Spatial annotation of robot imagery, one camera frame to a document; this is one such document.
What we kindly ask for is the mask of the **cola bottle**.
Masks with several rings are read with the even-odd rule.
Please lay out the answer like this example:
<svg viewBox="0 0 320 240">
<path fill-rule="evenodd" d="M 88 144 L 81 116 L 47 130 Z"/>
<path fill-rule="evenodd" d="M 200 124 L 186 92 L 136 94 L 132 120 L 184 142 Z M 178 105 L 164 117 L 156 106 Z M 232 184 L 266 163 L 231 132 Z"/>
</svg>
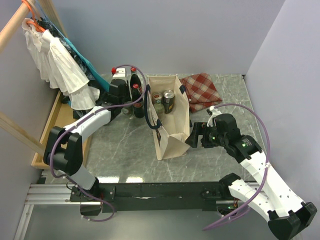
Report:
<svg viewBox="0 0 320 240">
<path fill-rule="evenodd" d="M 142 82 L 138 77 L 137 69 L 135 67 L 131 67 L 130 72 L 131 72 L 131 77 L 130 77 L 129 83 L 130 83 L 131 92 L 133 92 L 133 90 L 135 89 L 134 85 L 137 85 L 138 86 L 137 89 L 139 90 L 139 93 L 142 94 L 143 93 Z"/>
<path fill-rule="evenodd" d="M 132 101 L 135 102 L 139 99 L 142 94 L 140 91 L 140 87 L 137 83 L 134 83 L 131 88 Z M 144 100 L 141 98 L 139 101 L 133 104 L 133 114 L 136 118 L 141 119 L 145 117 L 144 112 Z"/>
</svg>

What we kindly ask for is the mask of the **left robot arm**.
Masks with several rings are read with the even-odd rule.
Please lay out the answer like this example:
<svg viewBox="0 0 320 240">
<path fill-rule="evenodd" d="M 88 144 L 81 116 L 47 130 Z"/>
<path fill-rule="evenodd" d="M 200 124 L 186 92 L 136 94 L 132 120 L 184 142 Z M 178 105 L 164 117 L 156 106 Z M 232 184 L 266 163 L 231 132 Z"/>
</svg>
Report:
<svg viewBox="0 0 320 240">
<path fill-rule="evenodd" d="M 83 143 L 100 127 L 115 119 L 123 105 L 131 101 L 129 82 L 115 78 L 109 91 L 102 97 L 102 104 L 65 127 L 53 127 L 48 136 L 43 162 L 64 173 L 82 188 L 88 201 L 100 195 L 99 181 L 83 164 Z"/>
</svg>

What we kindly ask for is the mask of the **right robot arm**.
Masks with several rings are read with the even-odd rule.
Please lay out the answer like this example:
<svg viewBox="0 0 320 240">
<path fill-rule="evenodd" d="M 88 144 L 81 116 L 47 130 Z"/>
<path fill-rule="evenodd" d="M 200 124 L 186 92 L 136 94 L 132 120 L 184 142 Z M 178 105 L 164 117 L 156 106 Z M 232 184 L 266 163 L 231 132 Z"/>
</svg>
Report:
<svg viewBox="0 0 320 240">
<path fill-rule="evenodd" d="M 220 180 L 220 196 L 248 202 L 248 206 L 266 220 L 277 239 L 292 240 L 312 222 L 317 213 L 315 205 L 294 193 L 267 161 L 256 140 L 241 134 L 231 114 L 211 117 L 208 122 L 195 122 L 185 142 L 192 148 L 196 148 L 198 142 L 204 148 L 223 147 L 251 174 L 262 187 L 261 192 L 231 173 Z"/>
</svg>

